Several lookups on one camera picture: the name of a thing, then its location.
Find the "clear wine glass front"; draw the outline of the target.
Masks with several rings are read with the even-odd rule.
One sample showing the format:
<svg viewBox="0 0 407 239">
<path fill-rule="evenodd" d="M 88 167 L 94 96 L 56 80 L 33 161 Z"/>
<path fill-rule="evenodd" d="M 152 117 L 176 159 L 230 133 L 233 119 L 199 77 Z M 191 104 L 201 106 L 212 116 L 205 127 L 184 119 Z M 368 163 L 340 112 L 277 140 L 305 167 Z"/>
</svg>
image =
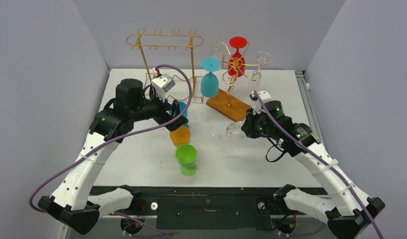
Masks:
<svg viewBox="0 0 407 239">
<path fill-rule="evenodd" d="M 244 131 L 242 130 L 242 126 L 244 121 L 236 121 L 230 123 L 225 131 L 217 131 L 212 133 L 212 137 L 216 140 L 227 139 L 231 141 L 238 141 L 243 138 L 246 138 Z"/>
</svg>

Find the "teal plastic goblet front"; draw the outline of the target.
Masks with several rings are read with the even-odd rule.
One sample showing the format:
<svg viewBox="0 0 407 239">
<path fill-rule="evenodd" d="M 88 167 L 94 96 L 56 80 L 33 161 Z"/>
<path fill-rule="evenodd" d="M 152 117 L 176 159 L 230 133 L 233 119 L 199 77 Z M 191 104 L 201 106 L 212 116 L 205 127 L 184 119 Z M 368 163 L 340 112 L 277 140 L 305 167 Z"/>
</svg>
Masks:
<svg viewBox="0 0 407 239">
<path fill-rule="evenodd" d="M 216 57 L 207 57 L 202 61 L 202 68 L 207 71 L 201 81 L 201 94 L 213 98 L 218 94 L 219 80 L 214 72 L 221 69 L 221 62 Z"/>
</svg>

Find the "clear wine glass amber tint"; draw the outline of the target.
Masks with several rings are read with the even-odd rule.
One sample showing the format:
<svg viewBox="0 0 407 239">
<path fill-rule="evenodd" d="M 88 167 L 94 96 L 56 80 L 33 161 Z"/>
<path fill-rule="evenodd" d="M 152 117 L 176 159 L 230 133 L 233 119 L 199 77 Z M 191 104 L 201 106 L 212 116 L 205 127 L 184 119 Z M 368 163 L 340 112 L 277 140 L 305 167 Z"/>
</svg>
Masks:
<svg viewBox="0 0 407 239">
<path fill-rule="evenodd" d="M 265 51 L 259 51 L 256 56 L 259 66 L 252 71 L 250 81 L 248 82 L 246 93 L 251 93 L 254 90 L 259 91 L 262 79 L 261 67 L 266 66 L 272 60 L 272 55 Z"/>
</svg>

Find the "red plastic goblet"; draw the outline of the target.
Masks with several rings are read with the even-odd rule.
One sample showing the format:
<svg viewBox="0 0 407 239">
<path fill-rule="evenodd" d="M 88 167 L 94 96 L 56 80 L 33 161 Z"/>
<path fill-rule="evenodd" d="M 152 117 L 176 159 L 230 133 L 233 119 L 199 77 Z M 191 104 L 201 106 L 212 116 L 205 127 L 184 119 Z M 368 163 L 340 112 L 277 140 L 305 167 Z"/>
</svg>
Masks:
<svg viewBox="0 0 407 239">
<path fill-rule="evenodd" d="M 245 58 L 240 49 L 248 47 L 248 41 L 242 36 L 235 36 L 230 39 L 229 45 L 236 51 L 230 56 L 228 63 L 228 75 L 235 76 L 237 78 L 241 77 L 245 73 Z"/>
</svg>

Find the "clear glass tumbler goblet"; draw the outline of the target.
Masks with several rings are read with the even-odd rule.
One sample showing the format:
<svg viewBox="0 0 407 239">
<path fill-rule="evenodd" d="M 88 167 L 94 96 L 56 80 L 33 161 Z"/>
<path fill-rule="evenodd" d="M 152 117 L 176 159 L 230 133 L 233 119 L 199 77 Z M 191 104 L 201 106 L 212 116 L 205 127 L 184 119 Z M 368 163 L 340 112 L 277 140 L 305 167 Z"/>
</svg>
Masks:
<svg viewBox="0 0 407 239">
<path fill-rule="evenodd" d="M 211 50 L 209 52 L 209 57 L 214 57 L 220 62 L 220 70 L 224 67 L 225 53 L 224 45 L 220 41 L 215 41 L 212 44 Z"/>
</svg>

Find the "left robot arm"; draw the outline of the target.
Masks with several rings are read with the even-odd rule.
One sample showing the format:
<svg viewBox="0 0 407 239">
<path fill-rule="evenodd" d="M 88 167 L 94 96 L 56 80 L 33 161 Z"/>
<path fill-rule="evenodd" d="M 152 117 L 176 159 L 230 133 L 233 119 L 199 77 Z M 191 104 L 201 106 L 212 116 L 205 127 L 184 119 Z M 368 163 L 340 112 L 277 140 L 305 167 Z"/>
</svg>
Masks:
<svg viewBox="0 0 407 239">
<path fill-rule="evenodd" d="M 187 122 L 178 102 L 168 102 L 166 94 L 175 81 L 164 74 L 145 87 L 137 79 L 123 79 L 114 98 L 98 112 L 87 135 L 85 145 L 74 166 L 59 187 L 43 196 L 38 207 L 81 235 L 87 234 L 106 215 L 125 210 L 140 210 L 140 193 L 123 185 L 97 196 L 90 191 L 111 154 L 133 131 L 139 121 L 153 119 L 159 127 L 174 131 Z"/>
</svg>

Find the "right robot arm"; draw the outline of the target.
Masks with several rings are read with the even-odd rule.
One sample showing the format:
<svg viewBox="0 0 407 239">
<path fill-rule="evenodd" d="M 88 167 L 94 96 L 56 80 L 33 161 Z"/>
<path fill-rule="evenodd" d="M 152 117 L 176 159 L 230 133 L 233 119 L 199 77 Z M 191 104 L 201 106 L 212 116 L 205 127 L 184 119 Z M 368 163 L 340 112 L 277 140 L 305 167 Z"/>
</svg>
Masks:
<svg viewBox="0 0 407 239">
<path fill-rule="evenodd" d="M 385 208 L 378 197 L 358 188 L 330 157 L 325 146 L 304 123 L 294 123 L 283 113 L 279 101 L 255 101 L 248 109 L 241 131 L 246 137 L 267 139 L 273 148 L 303 165 L 327 193 L 327 198 L 309 194 L 287 184 L 273 194 L 274 208 L 285 215 L 304 213 L 328 226 L 339 239 L 354 239 L 373 226 L 383 238 L 375 217 Z"/>
</svg>

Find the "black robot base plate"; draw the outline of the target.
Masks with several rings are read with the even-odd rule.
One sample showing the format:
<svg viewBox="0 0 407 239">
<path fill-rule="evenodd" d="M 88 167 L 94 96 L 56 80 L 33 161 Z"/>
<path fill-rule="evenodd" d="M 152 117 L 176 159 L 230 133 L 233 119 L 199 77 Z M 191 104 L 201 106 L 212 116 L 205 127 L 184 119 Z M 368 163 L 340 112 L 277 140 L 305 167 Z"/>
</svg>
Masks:
<svg viewBox="0 0 407 239">
<path fill-rule="evenodd" d="M 277 188 L 135 187 L 128 215 L 156 217 L 161 230 L 267 230 L 270 219 L 291 215 L 276 205 Z"/>
</svg>

